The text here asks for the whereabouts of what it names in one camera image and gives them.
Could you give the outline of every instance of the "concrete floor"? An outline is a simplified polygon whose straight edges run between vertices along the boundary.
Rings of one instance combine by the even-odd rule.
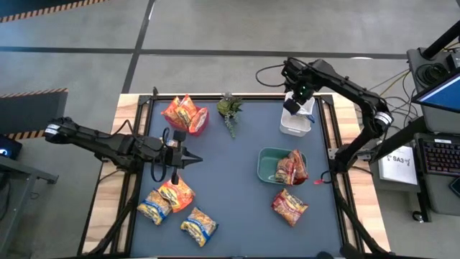
[[[0,24],[0,46],[134,48],[147,3],[110,0]],[[459,17],[454,0],[157,0],[143,48],[404,54],[429,45]],[[3,52],[0,94],[68,87],[66,115],[109,131],[131,56]],[[324,58],[366,87],[407,68],[405,60]],[[147,93],[153,86],[163,93],[281,91],[259,85],[254,73],[282,60],[141,55],[129,92]],[[268,71],[262,80],[280,83],[279,72]],[[406,83],[412,91],[410,76]],[[385,96],[406,99],[400,84]],[[404,117],[395,117],[402,127]],[[33,258],[75,255],[101,164],[89,152],[44,140],[24,142],[21,160],[59,174],[60,180],[56,186],[37,185],[40,198],[29,204],[15,250],[32,251]],[[405,194],[377,195],[394,252],[458,258],[460,218],[435,215],[433,223],[418,224],[408,214]]]

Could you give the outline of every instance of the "computer monitor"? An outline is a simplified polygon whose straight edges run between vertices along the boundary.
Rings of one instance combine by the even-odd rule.
[[[460,113],[460,68],[418,93],[412,102]]]

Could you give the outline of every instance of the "small potted plant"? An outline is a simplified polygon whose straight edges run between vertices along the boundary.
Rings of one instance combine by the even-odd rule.
[[[217,103],[219,114],[225,119],[225,125],[229,128],[231,137],[235,138],[235,128],[232,123],[238,123],[237,112],[242,112],[239,108],[242,105],[242,99],[225,93],[224,97]]]

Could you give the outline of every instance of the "keyboard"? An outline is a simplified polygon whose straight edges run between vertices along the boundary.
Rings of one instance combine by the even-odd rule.
[[[460,176],[459,137],[417,135],[415,138],[425,173]]]

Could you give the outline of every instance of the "blue table surface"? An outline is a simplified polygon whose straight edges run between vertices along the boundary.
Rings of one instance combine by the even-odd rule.
[[[155,102],[149,136],[159,137],[168,127],[160,114],[168,104],[169,101]],[[181,212],[170,214],[160,226],[137,213],[132,257],[312,257],[320,251],[339,256],[341,240],[332,186],[313,184],[328,170],[318,105],[313,110],[317,122],[312,124],[311,131],[304,137],[295,137],[280,131],[282,101],[245,101],[243,111],[238,113],[236,139],[231,138],[215,101],[197,101],[195,105],[208,107],[209,124],[201,136],[188,135],[183,145],[204,161],[179,173],[196,197]],[[257,177],[258,156],[264,147],[297,148],[307,157],[310,178],[300,186],[287,187],[309,205],[294,227],[270,206],[283,186],[262,182]],[[146,164],[144,168],[139,203],[161,185],[152,180],[150,166]],[[180,223],[195,206],[219,223],[204,247],[180,230]]]

